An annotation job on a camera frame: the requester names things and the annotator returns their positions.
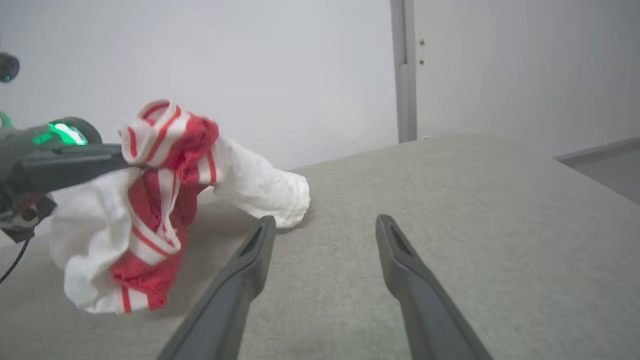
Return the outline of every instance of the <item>red and white striped cloth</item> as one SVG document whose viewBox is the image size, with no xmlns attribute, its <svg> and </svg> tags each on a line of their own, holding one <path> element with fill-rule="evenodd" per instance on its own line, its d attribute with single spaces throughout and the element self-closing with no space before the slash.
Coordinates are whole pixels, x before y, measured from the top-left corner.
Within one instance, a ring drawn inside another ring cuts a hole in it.
<svg viewBox="0 0 640 360">
<path fill-rule="evenodd" d="M 216 195 L 279 227 L 309 206 L 304 177 L 283 172 L 220 136 L 216 123 L 170 101 L 152 102 L 121 132 L 128 168 L 56 194 L 51 254 L 65 293 L 92 313 L 159 309 L 175 281 L 196 198 Z"/>
</svg>

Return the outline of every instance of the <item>black camera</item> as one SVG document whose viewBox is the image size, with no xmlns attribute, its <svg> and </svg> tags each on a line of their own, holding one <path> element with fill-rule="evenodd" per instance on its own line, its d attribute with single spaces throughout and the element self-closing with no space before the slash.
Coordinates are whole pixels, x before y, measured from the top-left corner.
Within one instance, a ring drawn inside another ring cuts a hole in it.
<svg viewBox="0 0 640 360">
<path fill-rule="evenodd" d="M 15 79 L 19 70 L 18 58 L 7 53 L 0 53 L 0 83 L 8 83 Z"/>
</svg>

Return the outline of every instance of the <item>green light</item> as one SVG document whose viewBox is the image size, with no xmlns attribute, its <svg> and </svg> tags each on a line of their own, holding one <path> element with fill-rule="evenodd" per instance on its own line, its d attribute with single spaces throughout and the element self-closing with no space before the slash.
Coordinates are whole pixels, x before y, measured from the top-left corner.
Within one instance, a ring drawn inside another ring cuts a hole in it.
<svg viewBox="0 0 640 360">
<path fill-rule="evenodd" d="M 52 133 L 56 133 L 60 136 L 60 140 L 63 143 L 69 145 L 86 145 L 84 136 L 73 127 L 69 127 L 61 122 L 57 124 L 49 124 L 49 129 Z"/>
</svg>

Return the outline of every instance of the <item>gray baseboard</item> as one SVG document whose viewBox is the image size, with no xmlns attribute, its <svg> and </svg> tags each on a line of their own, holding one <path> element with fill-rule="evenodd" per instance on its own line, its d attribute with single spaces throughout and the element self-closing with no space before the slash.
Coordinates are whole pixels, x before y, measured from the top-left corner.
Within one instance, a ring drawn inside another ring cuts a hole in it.
<svg viewBox="0 0 640 360">
<path fill-rule="evenodd" d="M 640 150 L 640 137 L 634 137 L 618 142 L 608 143 L 603 146 L 592 147 L 582 151 L 556 156 L 555 159 L 569 167 L 574 167 L 580 164 L 605 160 L 607 158 L 638 150 Z"/>
</svg>

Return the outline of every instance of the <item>white wall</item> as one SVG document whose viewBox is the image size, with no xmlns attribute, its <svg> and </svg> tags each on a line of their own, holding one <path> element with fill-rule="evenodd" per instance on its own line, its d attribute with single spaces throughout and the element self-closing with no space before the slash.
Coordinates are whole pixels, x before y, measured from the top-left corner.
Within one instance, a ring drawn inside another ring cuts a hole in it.
<svg viewBox="0 0 640 360">
<path fill-rule="evenodd" d="M 557 156 L 640 135 L 640 1 L 414 0 L 418 137 Z"/>
<path fill-rule="evenodd" d="M 103 138 L 171 97 L 294 168 L 397 142 L 388 0 L 0 0 L 17 127 L 74 115 Z"/>
</svg>

